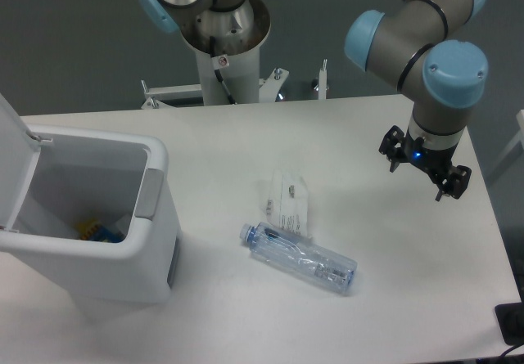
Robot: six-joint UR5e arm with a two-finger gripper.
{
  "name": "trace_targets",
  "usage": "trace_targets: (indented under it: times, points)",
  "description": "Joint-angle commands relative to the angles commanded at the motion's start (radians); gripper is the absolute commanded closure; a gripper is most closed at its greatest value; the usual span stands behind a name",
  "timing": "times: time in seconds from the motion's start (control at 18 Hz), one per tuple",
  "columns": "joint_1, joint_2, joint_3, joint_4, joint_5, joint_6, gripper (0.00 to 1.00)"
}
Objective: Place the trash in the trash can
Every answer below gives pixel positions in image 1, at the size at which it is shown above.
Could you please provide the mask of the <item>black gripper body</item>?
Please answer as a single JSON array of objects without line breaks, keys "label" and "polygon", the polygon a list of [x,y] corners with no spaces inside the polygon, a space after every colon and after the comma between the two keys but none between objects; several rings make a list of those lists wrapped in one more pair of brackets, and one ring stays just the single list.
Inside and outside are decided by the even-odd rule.
[{"label": "black gripper body", "polygon": [[452,163],[460,137],[461,132],[444,136],[409,129],[403,146],[404,162],[430,176],[460,173]]}]

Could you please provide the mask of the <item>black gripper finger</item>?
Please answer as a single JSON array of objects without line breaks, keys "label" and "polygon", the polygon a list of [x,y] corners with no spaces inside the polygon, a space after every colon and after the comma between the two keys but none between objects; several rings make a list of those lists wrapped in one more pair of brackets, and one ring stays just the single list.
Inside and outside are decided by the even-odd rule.
[{"label": "black gripper finger", "polygon": [[400,164],[405,162],[404,144],[404,132],[396,125],[392,126],[382,139],[378,151],[390,162],[391,172],[396,171]]},{"label": "black gripper finger", "polygon": [[463,165],[450,165],[447,170],[430,173],[431,181],[438,188],[435,201],[440,201],[443,196],[458,200],[467,190],[471,175],[472,170]]}]

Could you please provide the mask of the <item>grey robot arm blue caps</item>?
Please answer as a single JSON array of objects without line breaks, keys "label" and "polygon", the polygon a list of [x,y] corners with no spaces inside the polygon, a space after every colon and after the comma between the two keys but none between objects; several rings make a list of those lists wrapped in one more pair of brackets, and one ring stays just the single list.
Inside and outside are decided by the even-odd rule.
[{"label": "grey robot arm blue caps", "polygon": [[[181,33],[195,52],[205,104],[274,101],[278,90],[260,80],[260,47],[270,17],[261,0],[138,0],[151,22]],[[392,17],[362,13],[349,28],[346,56],[413,103],[406,130],[391,128],[379,147],[396,168],[411,164],[437,186],[438,196],[458,199],[469,167],[452,158],[484,92],[488,60],[477,46],[451,34],[486,0],[403,0]]]}]

